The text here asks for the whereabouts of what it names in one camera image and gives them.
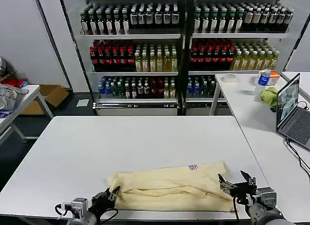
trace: green cloth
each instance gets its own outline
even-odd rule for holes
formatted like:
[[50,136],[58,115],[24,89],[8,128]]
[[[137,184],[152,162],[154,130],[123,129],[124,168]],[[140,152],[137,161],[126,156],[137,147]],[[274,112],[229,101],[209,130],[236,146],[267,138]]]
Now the green cloth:
[[274,87],[264,89],[260,94],[260,98],[270,107],[277,106],[277,92]]

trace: cardboard box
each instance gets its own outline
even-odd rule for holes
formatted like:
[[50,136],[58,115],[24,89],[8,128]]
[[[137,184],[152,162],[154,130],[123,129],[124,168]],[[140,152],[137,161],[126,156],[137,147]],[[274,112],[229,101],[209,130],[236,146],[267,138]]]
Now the cardboard box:
[[[52,109],[58,107],[66,98],[69,93],[61,88],[59,85],[40,84],[40,92],[45,98],[45,102]],[[33,101],[30,105],[24,109],[22,115],[43,115],[45,114],[40,104],[37,101]]]

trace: beige fabric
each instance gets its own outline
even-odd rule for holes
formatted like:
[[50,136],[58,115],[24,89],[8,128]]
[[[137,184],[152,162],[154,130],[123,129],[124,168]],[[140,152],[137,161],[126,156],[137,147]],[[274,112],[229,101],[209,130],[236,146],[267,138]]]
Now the beige fabric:
[[121,186],[118,209],[228,212],[232,199],[219,189],[218,173],[226,176],[223,162],[118,173],[108,183]]

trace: laptop keyboard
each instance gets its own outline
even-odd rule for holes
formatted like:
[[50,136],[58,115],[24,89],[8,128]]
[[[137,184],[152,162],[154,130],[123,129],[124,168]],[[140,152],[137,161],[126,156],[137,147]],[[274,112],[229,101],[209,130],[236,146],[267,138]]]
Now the laptop keyboard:
[[310,138],[310,112],[302,112],[286,134],[302,144],[306,144]]

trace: tabletop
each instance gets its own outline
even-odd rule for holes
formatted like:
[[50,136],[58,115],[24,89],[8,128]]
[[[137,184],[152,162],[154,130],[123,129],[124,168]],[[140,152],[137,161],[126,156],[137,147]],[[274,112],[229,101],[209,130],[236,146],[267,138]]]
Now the tabletop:
[[[290,222],[310,222],[310,183],[299,167],[298,159],[276,133],[276,113],[253,95],[257,74],[238,74],[236,83],[222,81],[216,75],[226,101],[248,141],[270,187],[277,192],[278,205]],[[274,86],[286,84],[280,78]],[[310,152],[293,144],[300,156],[310,163]]]
[[[268,187],[233,116],[58,116],[0,193],[0,214],[56,218],[56,204],[90,200],[107,188],[108,175],[215,161],[227,164],[233,183],[244,181],[243,170],[258,187]],[[248,218],[244,207],[238,210]],[[122,210],[115,219],[219,220],[235,214]]]
[[300,82],[299,82],[299,92],[304,96],[307,100],[310,101],[310,72],[282,72],[282,76],[289,81],[294,76],[300,73]]

